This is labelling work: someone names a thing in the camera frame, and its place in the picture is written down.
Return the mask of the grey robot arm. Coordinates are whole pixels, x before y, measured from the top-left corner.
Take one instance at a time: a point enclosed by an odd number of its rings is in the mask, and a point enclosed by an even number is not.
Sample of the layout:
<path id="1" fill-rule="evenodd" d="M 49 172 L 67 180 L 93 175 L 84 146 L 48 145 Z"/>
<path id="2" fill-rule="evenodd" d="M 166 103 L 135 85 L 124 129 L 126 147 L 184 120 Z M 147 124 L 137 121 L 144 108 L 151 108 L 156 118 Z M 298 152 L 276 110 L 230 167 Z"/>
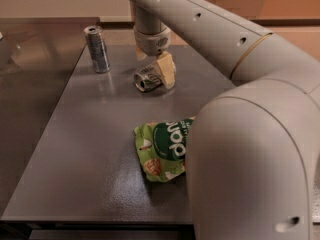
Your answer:
<path id="1" fill-rule="evenodd" d="M 205 0 L 130 0 L 235 87 L 205 105 L 187 139 L 197 240 L 311 240 L 320 155 L 319 63 Z"/>

